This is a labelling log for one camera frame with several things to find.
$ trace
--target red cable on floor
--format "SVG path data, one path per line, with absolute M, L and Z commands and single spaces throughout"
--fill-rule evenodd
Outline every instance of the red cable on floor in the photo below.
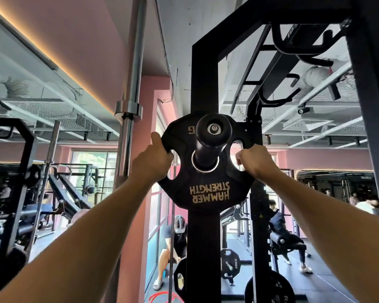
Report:
M 168 295 L 168 291 L 160 291 L 160 292 L 156 292 L 156 293 L 152 294 L 149 297 L 149 303 L 153 303 L 154 299 L 160 295 Z M 179 295 L 177 295 L 175 292 L 173 292 L 172 297 L 171 297 L 171 301 L 174 302 L 174 300 L 176 298 L 178 298 L 182 303 L 184 303 L 184 301 L 179 297 Z

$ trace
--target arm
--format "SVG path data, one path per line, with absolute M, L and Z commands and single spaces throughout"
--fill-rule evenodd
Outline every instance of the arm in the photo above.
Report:
M 157 133 L 152 142 L 132 162 L 126 182 L 21 270 L 0 292 L 0 303 L 101 300 L 142 200 L 171 166 Z
M 171 238 L 166 238 L 166 244 L 168 249 L 171 251 Z M 174 248 L 172 248 L 172 257 L 178 262 L 178 255 Z
M 236 156 L 279 195 L 341 283 L 361 303 L 379 302 L 379 217 L 288 177 L 263 146 Z

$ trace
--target sneaker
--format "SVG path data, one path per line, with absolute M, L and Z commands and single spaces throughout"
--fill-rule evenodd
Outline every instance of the sneaker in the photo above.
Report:
M 309 268 L 308 266 L 306 266 L 306 265 L 304 265 L 304 266 L 302 266 L 302 265 L 300 265 L 300 267 L 299 267 L 299 271 L 300 272 L 302 272 L 302 273 L 313 273 L 313 270 L 312 270 L 312 268 Z
M 162 284 L 163 284 L 163 279 L 156 279 L 154 281 L 154 284 L 153 284 L 153 289 L 154 290 L 160 290 L 160 288 L 162 288 Z

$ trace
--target air conditioning vent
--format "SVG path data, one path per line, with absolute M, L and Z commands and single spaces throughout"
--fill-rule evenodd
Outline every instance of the air conditioning vent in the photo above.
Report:
M 303 115 L 297 115 L 284 123 L 284 130 L 309 132 L 330 122 L 333 122 L 333 120 L 306 118 Z

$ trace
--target security camera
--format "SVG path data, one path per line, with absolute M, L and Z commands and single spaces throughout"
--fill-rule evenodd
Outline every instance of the security camera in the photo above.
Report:
M 310 107 L 302 107 L 302 108 L 298 109 L 298 114 L 299 115 L 302 115 L 302 114 L 308 113 L 308 112 L 310 112 Z

